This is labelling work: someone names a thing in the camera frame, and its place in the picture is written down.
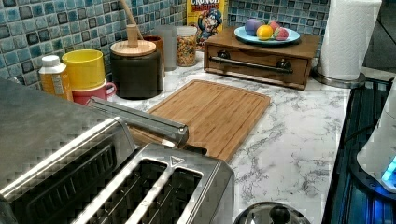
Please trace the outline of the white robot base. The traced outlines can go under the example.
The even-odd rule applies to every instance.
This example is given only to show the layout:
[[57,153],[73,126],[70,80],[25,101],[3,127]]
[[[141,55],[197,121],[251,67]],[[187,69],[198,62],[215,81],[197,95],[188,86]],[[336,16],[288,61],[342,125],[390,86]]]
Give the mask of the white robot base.
[[352,162],[351,171],[367,189],[384,198],[395,199],[396,90],[391,81],[380,118]]

